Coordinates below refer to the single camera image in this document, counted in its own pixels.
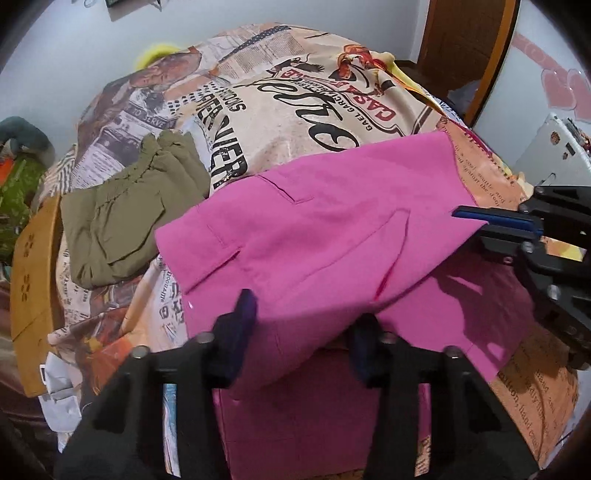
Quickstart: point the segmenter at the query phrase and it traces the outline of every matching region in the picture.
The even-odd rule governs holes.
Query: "white object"
[[[82,415],[77,390],[68,375],[68,364],[49,352],[45,365],[40,365],[41,380],[47,393],[39,402],[47,425],[54,432],[73,432]]]
[[[590,160],[565,123],[551,113],[513,171],[525,173],[532,185],[591,186]]]
[[[74,432],[57,432],[57,451],[63,452],[66,448],[66,443],[72,438]]]
[[[48,393],[56,393],[74,386],[68,373],[68,364],[52,352],[48,352],[45,364],[39,365],[39,373]]]

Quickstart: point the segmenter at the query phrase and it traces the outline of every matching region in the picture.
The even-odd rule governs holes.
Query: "green fabric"
[[[190,134],[146,136],[136,163],[61,201],[74,283],[95,288],[139,273],[158,254],[154,231],[201,202],[209,185]]]
[[[30,205],[45,167],[28,154],[18,154],[0,188],[0,261],[12,263],[17,238],[31,217]]]

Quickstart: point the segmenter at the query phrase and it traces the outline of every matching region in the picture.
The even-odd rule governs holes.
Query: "blanket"
[[[476,135],[443,115],[428,92],[396,77],[393,60],[292,25],[220,33],[105,86],[83,114],[77,145],[48,171],[41,196],[102,183],[137,159],[145,134],[166,128],[191,132],[212,192],[304,154],[438,129],[452,139],[458,175],[475,202],[516,209],[527,198],[523,183]],[[160,257],[141,277],[87,291],[71,281],[63,239],[56,281],[66,326],[50,343],[79,371],[74,383],[82,407],[133,346],[161,351],[187,339],[180,289]],[[534,328],[492,381],[541,463],[576,402],[576,375],[566,358],[562,344]],[[171,398],[165,441],[169,469],[178,472]],[[417,472],[428,469],[428,446],[427,436]]]

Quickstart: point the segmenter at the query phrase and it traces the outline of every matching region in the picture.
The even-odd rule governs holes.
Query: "wooden door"
[[[434,95],[483,77],[504,8],[505,0],[431,0],[418,69]]]

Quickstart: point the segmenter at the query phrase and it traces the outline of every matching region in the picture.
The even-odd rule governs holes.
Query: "brown panel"
[[[519,0],[506,0],[505,8],[503,10],[503,17],[501,20],[501,26],[499,27],[498,34],[496,36],[495,46],[492,50],[491,57],[488,61],[488,65],[480,81],[480,86],[476,91],[472,103],[466,111],[464,121],[469,127],[472,127],[480,114],[486,98],[490,95],[492,86],[495,83],[496,76],[498,75],[503,59],[509,43],[511,42],[511,35],[515,28],[515,21],[517,20],[517,11],[519,7]]]
[[[504,0],[431,0],[418,69],[435,95],[445,97],[483,77],[504,5]]]
[[[60,196],[47,199],[18,237],[10,289],[11,336],[27,397],[47,393],[39,365],[47,352],[47,334],[63,326],[56,292],[56,258],[61,241]]]

